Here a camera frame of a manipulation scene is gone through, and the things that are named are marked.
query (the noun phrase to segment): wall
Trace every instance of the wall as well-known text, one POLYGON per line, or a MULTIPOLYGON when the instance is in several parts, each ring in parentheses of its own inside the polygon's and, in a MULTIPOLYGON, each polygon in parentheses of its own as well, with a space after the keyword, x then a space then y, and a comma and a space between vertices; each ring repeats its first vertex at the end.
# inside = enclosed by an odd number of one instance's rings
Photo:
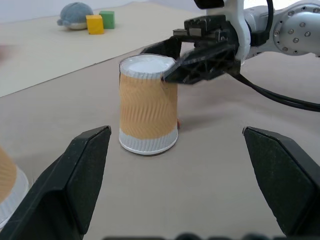
MULTIPOLYGON (((200 12, 193 0, 150 0, 151 2, 193 12, 200 12)), ((0 0, 0 23, 16 22, 59 15, 61 9, 75 0, 0 0)), ((126 5, 133 0, 82 0, 93 9, 126 5)), ((297 0, 273 0, 276 9, 284 8, 297 0)), ((267 5, 266 0, 245 0, 244 7, 267 5)))

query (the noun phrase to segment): beige tabletop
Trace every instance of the beige tabletop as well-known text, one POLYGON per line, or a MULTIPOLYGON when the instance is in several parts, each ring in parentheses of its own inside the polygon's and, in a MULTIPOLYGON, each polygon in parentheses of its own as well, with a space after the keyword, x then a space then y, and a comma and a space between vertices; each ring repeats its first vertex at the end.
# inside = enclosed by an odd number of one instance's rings
MULTIPOLYGON (((81 132, 111 125, 104 179, 85 240, 182 232, 239 238, 281 234, 259 190, 242 129, 293 138, 320 164, 320 115, 272 102, 225 75, 179 86, 181 130, 168 152, 143 157, 118 141, 119 61, 112 60, 0 98, 0 145, 31 182, 81 132)), ((320 103, 313 55, 265 53, 242 73, 280 94, 320 103)))

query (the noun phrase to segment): blue plush toy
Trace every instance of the blue plush toy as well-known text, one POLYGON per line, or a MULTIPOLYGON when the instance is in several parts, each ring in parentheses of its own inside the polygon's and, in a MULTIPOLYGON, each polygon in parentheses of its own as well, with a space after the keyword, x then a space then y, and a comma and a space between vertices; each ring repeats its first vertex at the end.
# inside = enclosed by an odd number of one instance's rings
POLYGON ((73 30, 86 29, 86 15, 93 14, 91 7, 82 2, 70 3, 61 10, 57 24, 73 30))

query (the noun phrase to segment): yellow block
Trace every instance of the yellow block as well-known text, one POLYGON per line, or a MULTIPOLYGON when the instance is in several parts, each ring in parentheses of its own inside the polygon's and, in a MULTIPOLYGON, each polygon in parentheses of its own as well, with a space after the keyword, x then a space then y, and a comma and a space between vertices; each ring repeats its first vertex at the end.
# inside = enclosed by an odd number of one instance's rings
POLYGON ((104 22, 101 15, 87 15, 86 24, 89 34, 104 34, 104 22))

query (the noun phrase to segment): paper cup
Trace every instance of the paper cup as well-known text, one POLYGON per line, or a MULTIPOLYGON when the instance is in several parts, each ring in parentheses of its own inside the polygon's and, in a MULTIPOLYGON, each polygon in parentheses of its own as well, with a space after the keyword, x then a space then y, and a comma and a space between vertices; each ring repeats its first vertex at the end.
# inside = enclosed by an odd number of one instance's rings
POLYGON ((178 86, 161 81, 175 60, 141 54, 120 63, 120 144, 128 151, 154 155, 178 139, 178 86))
POLYGON ((0 229, 15 212, 28 189, 26 175, 0 147, 0 229))

